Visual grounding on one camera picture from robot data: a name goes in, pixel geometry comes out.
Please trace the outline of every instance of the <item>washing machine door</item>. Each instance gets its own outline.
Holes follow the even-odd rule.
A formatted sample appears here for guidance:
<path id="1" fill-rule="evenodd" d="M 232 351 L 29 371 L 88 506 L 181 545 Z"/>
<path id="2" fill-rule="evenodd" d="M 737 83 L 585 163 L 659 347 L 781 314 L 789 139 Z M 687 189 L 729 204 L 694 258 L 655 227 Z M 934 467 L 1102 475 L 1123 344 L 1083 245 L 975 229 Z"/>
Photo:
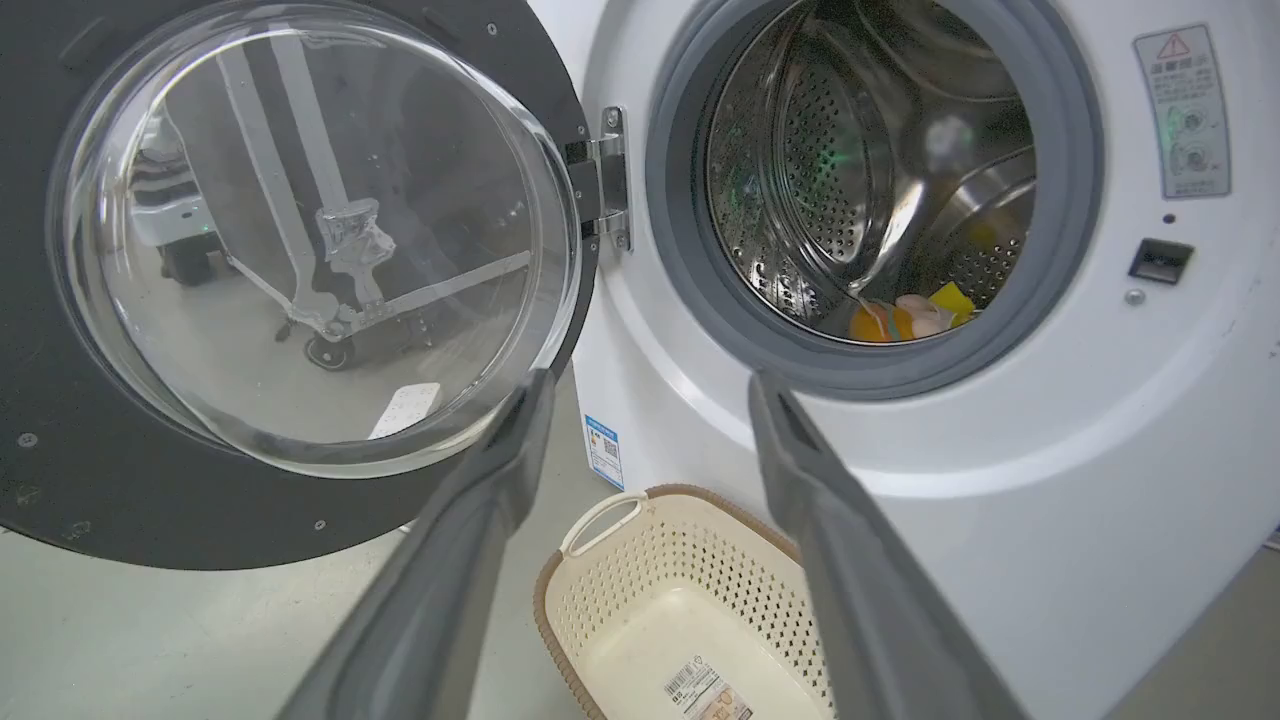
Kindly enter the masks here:
<path id="1" fill-rule="evenodd" d="M 166 568 L 332 552 L 416 515 L 531 368 L 564 368 L 599 183 L 571 182 L 586 122 L 525 3 L 23 13 L 4 527 Z"/>

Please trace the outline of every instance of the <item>washing machine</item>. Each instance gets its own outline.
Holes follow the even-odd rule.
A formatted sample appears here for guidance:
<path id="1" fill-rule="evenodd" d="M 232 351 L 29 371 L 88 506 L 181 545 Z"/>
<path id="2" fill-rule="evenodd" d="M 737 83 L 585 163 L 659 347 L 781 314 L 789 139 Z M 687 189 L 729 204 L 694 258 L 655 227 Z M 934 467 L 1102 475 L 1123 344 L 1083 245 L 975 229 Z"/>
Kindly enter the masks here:
<path id="1" fill-rule="evenodd" d="M 4 13 L 15 532 L 189 570 L 344 548 L 571 355 L 602 482 L 767 515 L 767 369 L 1028 712 L 1074 720 L 1280 519 L 1272 3 Z M 141 222 L 174 147 L 198 283 Z M 376 327 L 408 340 L 348 366 Z"/>

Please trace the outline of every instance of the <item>sticker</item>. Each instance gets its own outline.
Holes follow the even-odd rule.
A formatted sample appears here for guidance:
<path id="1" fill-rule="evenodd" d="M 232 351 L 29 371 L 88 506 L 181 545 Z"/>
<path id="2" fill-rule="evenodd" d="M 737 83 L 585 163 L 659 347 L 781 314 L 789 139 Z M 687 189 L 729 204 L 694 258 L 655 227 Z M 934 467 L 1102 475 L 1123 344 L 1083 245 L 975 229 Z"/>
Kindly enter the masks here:
<path id="1" fill-rule="evenodd" d="M 397 389 L 392 401 L 387 404 L 387 410 L 383 410 L 383 416 L 374 425 L 374 432 L 369 433 L 369 439 L 393 436 L 426 418 L 438 392 L 440 383 L 419 383 Z"/>
<path id="2" fill-rule="evenodd" d="M 719 673 L 695 655 L 662 687 L 684 720 L 748 720 L 754 712 Z"/>
<path id="3" fill-rule="evenodd" d="M 1230 195 L 1226 102 L 1208 26 L 1147 35 L 1133 46 L 1156 115 L 1165 199 Z"/>
<path id="4" fill-rule="evenodd" d="M 609 480 L 618 489 L 622 488 L 622 452 L 618 450 L 618 433 L 596 423 L 590 415 L 586 418 L 586 455 L 591 461 L 591 469 Z"/>

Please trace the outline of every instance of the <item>basket handle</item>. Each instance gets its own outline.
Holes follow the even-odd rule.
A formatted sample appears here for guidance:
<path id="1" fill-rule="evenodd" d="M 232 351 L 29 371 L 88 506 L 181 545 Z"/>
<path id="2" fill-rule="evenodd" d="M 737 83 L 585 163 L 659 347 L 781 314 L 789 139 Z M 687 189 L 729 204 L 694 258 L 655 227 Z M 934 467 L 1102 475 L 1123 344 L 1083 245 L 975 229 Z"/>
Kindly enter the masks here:
<path id="1" fill-rule="evenodd" d="M 635 516 L 639 515 L 641 510 L 644 510 L 644 503 L 646 500 L 649 500 L 649 496 L 643 492 L 622 492 L 618 495 L 611 495 L 609 497 L 605 497 L 600 502 L 596 502 L 594 507 L 584 512 L 582 516 L 577 519 L 577 523 L 573 523 L 573 527 L 568 529 L 568 533 L 564 536 L 564 542 L 561 543 L 561 555 L 563 555 L 564 557 L 577 557 L 584 552 L 586 552 L 588 550 L 591 550 L 591 547 L 594 547 L 595 543 L 612 536 L 614 532 L 618 530 L 618 528 L 626 525 L 632 519 L 635 519 Z M 621 520 L 609 525 L 603 533 L 586 541 L 586 544 L 581 547 L 573 547 L 573 544 L 579 541 L 580 536 L 586 530 L 586 528 L 591 523 L 599 520 L 600 515 L 604 515 L 607 511 L 620 505 L 626 505 L 628 502 L 636 503 L 635 509 L 631 510 L 631 512 L 627 512 Z"/>

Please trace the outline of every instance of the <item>barcode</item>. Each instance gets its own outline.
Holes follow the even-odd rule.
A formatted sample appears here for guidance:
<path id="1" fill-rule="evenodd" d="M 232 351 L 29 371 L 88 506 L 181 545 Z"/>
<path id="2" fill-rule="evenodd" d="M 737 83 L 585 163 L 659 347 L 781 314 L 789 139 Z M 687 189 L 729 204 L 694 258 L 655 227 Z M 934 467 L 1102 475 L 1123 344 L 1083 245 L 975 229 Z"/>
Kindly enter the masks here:
<path id="1" fill-rule="evenodd" d="M 676 701 L 677 700 L 676 698 L 676 693 L 678 693 L 680 689 L 684 688 L 685 683 L 687 683 L 689 680 L 692 680 L 692 679 L 694 679 L 694 666 L 692 665 L 685 665 L 684 670 L 681 670 L 680 673 L 676 673 L 676 676 L 672 678 L 669 683 L 667 683 L 666 685 L 663 685 L 663 689 L 667 691 L 667 697 L 669 697 L 671 700 Z"/>

